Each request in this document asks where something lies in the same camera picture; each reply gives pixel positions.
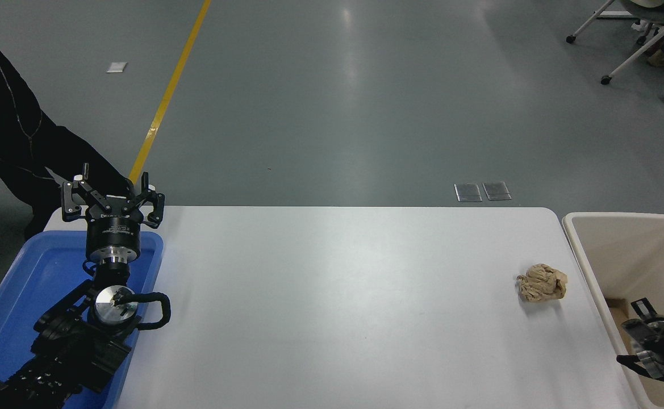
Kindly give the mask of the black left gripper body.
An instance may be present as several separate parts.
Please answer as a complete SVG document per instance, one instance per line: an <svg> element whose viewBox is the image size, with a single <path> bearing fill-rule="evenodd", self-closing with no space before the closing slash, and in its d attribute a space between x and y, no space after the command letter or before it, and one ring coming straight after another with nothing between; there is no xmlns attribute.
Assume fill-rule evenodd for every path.
<svg viewBox="0 0 664 409"><path fill-rule="evenodd" d="M87 219L87 254L102 254L105 248L123 248L122 253L140 253L140 221L138 209L128 207L128 198L110 196L111 210L91 204L85 211Z"/></svg>

